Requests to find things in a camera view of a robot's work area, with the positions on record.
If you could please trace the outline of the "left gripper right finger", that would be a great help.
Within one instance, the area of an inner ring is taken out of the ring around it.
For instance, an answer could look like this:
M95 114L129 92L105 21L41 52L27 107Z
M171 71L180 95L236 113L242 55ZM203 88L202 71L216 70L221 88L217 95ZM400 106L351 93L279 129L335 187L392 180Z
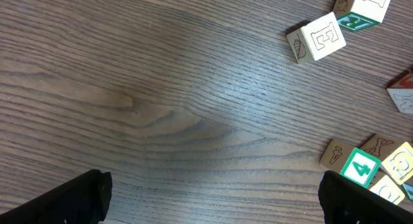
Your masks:
M412 213L328 170L318 190L325 224L412 224Z

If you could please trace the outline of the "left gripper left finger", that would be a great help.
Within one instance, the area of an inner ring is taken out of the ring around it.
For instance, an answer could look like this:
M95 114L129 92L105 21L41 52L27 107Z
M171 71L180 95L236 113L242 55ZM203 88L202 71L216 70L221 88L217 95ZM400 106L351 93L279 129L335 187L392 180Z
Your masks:
M111 198L111 173L92 169L1 214L1 224L98 224Z

